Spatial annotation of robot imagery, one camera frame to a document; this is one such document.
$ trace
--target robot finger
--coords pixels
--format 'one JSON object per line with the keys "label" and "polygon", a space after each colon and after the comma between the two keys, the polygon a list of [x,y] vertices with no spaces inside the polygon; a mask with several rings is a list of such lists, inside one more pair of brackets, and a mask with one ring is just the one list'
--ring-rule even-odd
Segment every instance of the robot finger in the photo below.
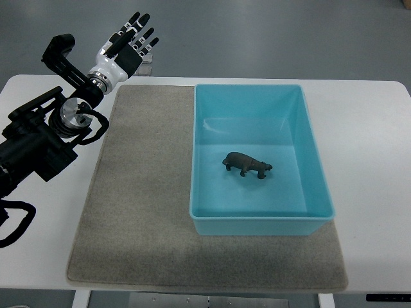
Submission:
{"label": "robot finger", "polygon": [[150,19],[150,15],[144,14],[141,16],[135,23],[133,23],[132,27],[136,29],[136,32],[139,33],[141,29],[147,24],[148,20]]}
{"label": "robot finger", "polygon": [[153,39],[150,43],[148,43],[147,45],[145,45],[144,48],[142,48],[142,50],[140,50],[138,52],[139,56],[142,58],[145,55],[147,55],[149,53],[150,50],[152,50],[152,48],[154,47],[154,45],[156,45],[156,43],[159,42],[159,38],[156,37],[155,39]]}
{"label": "robot finger", "polygon": [[131,27],[131,26],[133,25],[133,23],[135,23],[136,20],[138,20],[139,17],[140,17],[140,12],[136,12],[136,13],[128,20],[128,22],[126,22],[125,25],[121,27],[120,31],[118,31],[118,35],[122,35],[124,32],[126,32],[126,30],[129,29],[129,27]]}
{"label": "robot finger", "polygon": [[134,44],[130,44],[131,47],[135,51],[137,51],[141,46],[143,46],[144,42],[150,37],[151,34],[153,34],[154,28],[150,28],[146,33],[143,34],[138,40],[134,42]]}
{"label": "robot finger", "polygon": [[135,35],[135,31],[132,28],[127,29],[127,31],[120,36],[105,52],[107,58],[114,58],[128,43],[130,43]]}

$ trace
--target toy hippopotamus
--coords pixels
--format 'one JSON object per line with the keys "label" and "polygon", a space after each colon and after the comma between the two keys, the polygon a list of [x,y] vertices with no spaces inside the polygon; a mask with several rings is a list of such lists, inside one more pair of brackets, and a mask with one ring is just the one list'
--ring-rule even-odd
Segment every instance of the toy hippopotamus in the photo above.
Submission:
{"label": "toy hippopotamus", "polygon": [[245,173],[248,170],[258,171],[257,177],[260,179],[265,178],[264,171],[271,170],[272,166],[266,164],[265,162],[259,162],[258,160],[238,152],[230,152],[227,154],[227,157],[223,160],[223,165],[227,171],[231,170],[231,167],[241,169],[240,175],[245,176]]}

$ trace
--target black cable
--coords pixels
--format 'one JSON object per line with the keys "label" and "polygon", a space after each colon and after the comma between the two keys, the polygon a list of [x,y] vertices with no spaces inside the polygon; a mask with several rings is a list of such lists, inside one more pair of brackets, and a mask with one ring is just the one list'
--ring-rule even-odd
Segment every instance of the black cable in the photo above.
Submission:
{"label": "black cable", "polygon": [[97,118],[97,120],[101,124],[101,127],[98,129],[98,131],[95,133],[95,135],[93,137],[82,140],[78,143],[81,146],[85,146],[85,145],[90,144],[94,141],[97,141],[109,129],[109,126],[110,126],[109,120],[107,120],[107,118],[104,115],[102,115],[101,113],[99,113],[99,112],[97,112],[93,109],[90,109],[88,107],[80,105],[80,108],[77,110],[76,113],[77,114],[89,114],[91,116],[94,116],[94,117]]}
{"label": "black cable", "polygon": [[16,240],[18,240],[23,233],[27,230],[30,226],[30,223],[33,221],[34,216],[36,215],[36,208],[26,202],[23,201],[6,201],[0,200],[0,211],[2,215],[5,215],[4,221],[8,218],[7,212],[5,209],[21,209],[27,212],[26,217],[22,219],[20,225],[5,239],[0,239],[0,248],[4,248],[10,246]]}

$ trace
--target silver metal part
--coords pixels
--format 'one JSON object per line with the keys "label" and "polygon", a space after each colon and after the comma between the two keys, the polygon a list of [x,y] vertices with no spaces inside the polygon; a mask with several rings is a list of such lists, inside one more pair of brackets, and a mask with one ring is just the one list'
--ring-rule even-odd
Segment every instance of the silver metal part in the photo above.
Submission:
{"label": "silver metal part", "polygon": [[103,91],[104,95],[113,90],[111,81],[104,74],[98,71],[89,71],[87,77],[91,80],[91,82],[97,85],[101,91]]}
{"label": "silver metal part", "polygon": [[128,302],[128,308],[289,308],[289,306],[288,300],[276,298],[243,298],[140,292],[131,292]]}
{"label": "silver metal part", "polygon": [[8,174],[8,170],[6,168],[3,167],[3,165],[0,165],[0,169],[4,172]]}
{"label": "silver metal part", "polygon": [[134,76],[151,76],[152,75],[153,54],[148,53],[143,57],[143,62],[134,73]]}
{"label": "silver metal part", "polygon": [[79,98],[69,98],[60,109],[60,116],[64,124],[68,128],[83,128],[89,126],[93,116],[88,114],[77,114],[78,105],[85,103],[85,101]]}

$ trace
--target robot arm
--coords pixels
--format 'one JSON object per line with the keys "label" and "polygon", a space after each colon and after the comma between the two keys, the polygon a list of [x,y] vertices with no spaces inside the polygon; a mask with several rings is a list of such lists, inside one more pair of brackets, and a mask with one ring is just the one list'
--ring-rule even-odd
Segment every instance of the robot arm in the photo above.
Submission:
{"label": "robot arm", "polygon": [[[29,174],[36,172],[49,181],[76,158],[74,147],[98,140],[109,127],[109,121],[95,111],[104,95],[119,83],[131,77],[143,62],[143,57],[159,39],[146,40],[153,28],[141,35],[150,16],[133,17],[103,45],[94,66],[87,76],[73,66],[66,56],[75,41],[71,34],[53,37],[42,61],[76,90],[66,98],[62,88],[56,87],[14,110],[9,116],[11,124],[3,130],[6,140],[0,144],[0,226],[8,218],[7,208],[20,208],[28,216],[6,239],[0,239],[0,248],[14,243],[23,235],[35,215],[35,209],[21,201],[1,200],[8,196]],[[50,113],[48,125],[44,122]],[[93,137],[93,117],[101,128]],[[64,142],[62,138],[73,138]]]}

